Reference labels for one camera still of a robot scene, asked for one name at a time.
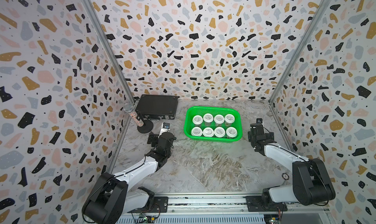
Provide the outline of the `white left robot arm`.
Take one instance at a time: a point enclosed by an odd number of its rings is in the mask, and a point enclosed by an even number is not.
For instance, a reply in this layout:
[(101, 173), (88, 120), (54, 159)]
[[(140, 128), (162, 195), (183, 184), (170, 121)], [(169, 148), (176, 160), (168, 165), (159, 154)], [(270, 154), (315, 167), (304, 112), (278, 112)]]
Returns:
[(82, 217), (89, 224), (115, 224), (121, 215), (151, 211), (155, 193), (145, 187), (131, 189), (140, 181), (160, 170), (171, 156), (176, 137), (171, 132), (150, 135), (153, 148), (130, 168), (100, 175), (82, 207)]

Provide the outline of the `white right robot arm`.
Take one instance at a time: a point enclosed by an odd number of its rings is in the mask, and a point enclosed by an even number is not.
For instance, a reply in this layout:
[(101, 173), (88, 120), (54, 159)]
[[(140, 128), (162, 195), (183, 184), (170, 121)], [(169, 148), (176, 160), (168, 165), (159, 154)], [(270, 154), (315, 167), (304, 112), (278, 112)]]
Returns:
[(263, 189), (262, 206), (267, 208), (287, 202), (325, 206), (336, 198), (335, 189), (322, 160), (310, 159), (283, 148), (274, 140), (274, 134), (265, 130), (262, 123), (251, 124), (249, 142), (256, 152), (287, 168), (292, 173), (292, 182), (291, 185)]

